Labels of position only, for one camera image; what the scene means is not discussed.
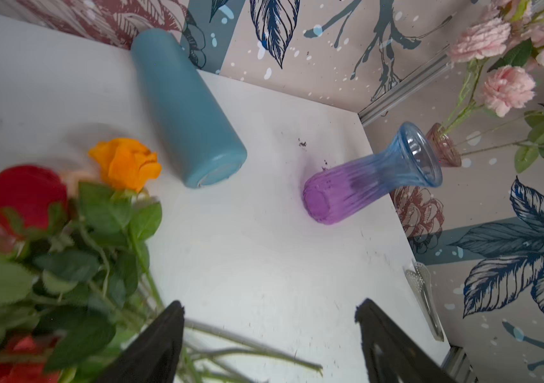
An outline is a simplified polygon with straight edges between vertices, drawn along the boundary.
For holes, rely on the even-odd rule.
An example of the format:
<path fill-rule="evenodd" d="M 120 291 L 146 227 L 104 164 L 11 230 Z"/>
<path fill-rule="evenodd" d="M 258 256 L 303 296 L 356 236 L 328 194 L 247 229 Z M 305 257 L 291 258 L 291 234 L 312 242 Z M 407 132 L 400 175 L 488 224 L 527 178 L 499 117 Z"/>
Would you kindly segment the pink carnation bunch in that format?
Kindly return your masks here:
<path fill-rule="evenodd" d="M 466 65 L 463 82 L 476 64 L 484 65 L 481 83 L 505 65 L 532 75 L 532 70 L 544 68 L 544 10 L 534 11 L 531 1 L 491 1 L 447 56 L 452 65 Z"/>
<path fill-rule="evenodd" d="M 458 96 L 456 108 L 439 133 L 449 134 L 473 113 L 485 110 L 504 118 L 513 109 L 523 109 L 535 97 L 536 81 L 524 68 L 505 65 L 489 73 L 480 82 L 483 64 L 468 71 Z"/>

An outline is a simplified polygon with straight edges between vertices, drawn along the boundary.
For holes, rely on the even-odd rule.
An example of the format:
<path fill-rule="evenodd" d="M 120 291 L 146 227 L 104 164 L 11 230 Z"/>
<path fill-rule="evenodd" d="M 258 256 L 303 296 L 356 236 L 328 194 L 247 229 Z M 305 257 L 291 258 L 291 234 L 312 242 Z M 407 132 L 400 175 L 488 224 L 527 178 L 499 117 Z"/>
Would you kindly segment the teal ceramic vase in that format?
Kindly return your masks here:
<path fill-rule="evenodd" d="M 171 164 L 188 188 L 203 188 L 238 172 L 247 150 L 175 37 L 140 33 L 131 46 L 140 89 Z"/>

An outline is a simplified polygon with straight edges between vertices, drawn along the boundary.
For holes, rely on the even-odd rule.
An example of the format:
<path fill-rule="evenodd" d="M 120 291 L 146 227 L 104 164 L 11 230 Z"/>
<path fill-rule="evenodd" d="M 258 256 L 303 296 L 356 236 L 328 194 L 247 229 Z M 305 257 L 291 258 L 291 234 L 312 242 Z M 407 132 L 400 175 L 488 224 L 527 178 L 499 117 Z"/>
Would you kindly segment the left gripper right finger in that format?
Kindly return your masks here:
<path fill-rule="evenodd" d="M 453 381 L 371 299 L 356 308 L 355 322 L 370 383 Z"/>

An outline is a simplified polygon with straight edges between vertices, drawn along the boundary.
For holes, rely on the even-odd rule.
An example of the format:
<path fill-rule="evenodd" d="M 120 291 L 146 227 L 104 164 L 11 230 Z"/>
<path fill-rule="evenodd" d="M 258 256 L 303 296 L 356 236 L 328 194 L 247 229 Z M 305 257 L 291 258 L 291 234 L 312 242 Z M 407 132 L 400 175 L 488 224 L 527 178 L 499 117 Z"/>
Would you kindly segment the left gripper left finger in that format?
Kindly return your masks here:
<path fill-rule="evenodd" d="M 172 383 L 178 370 L 185 311 L 173 301 L 97 378 L 98 383 Z"/>

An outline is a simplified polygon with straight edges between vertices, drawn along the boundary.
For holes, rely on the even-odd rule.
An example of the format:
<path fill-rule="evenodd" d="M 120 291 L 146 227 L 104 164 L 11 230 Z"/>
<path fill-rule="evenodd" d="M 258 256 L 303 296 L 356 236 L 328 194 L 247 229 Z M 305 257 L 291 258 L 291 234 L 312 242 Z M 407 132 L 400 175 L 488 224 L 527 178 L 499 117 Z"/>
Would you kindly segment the pink grey glass vase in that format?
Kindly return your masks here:
<path fill-rule="evenodd" d="M 441 167 L 459 168 L 461 166 L 460 153 L 458 153 L 452 139 L 444 134 L 440 123 L 436 123 L 431 127 L 426 134 L 426 138 Z"/>

